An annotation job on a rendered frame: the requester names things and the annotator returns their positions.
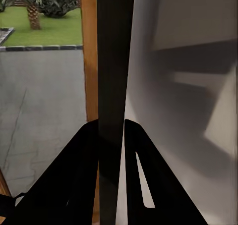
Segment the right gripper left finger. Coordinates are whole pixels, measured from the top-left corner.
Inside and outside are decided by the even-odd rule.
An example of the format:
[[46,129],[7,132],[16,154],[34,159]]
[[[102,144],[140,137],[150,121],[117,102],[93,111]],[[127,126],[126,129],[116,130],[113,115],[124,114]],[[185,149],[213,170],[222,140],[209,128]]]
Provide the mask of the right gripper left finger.
[[98,119],[86,123],[1,225],[91,225]]

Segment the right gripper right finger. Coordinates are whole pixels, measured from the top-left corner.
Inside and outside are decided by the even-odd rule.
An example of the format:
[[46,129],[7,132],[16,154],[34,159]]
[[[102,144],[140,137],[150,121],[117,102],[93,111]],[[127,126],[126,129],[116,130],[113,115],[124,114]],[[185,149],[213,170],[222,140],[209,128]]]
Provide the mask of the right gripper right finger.
[[[143,127],[124,125],[128,225],[208,225]],[[136,152],[155,208],[144,205]]]

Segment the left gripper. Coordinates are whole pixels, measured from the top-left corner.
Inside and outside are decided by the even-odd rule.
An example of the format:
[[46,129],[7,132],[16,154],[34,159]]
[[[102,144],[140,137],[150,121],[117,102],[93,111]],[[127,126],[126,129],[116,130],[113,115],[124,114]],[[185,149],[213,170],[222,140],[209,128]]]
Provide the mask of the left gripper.
[[17,195],[15,198],[9,197],[6,195],[6,202],[3,206],[3,208],[0,211],[0,216],[2,217],[8,217],[9,214],[14,210],[15,208],[15,202],[16,199],[19,197],[25,196],[25,193],[20,193],[19,195]]

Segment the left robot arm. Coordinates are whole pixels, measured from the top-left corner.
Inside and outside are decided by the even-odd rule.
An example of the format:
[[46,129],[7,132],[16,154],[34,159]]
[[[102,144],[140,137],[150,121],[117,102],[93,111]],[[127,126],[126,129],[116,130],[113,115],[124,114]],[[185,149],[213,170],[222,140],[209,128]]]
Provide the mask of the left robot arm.
[[0,216],[7,218],[15,206],[23,199],[23,196],[25,196],[25,193],[22,192],[15,198],[0,194]]

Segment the poster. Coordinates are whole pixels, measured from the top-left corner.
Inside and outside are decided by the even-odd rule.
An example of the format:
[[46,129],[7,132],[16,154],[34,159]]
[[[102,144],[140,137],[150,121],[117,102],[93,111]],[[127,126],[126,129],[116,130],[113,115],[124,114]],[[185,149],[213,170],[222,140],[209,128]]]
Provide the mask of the poster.
[[97,0],[100,225],[116,225],[134,0]]

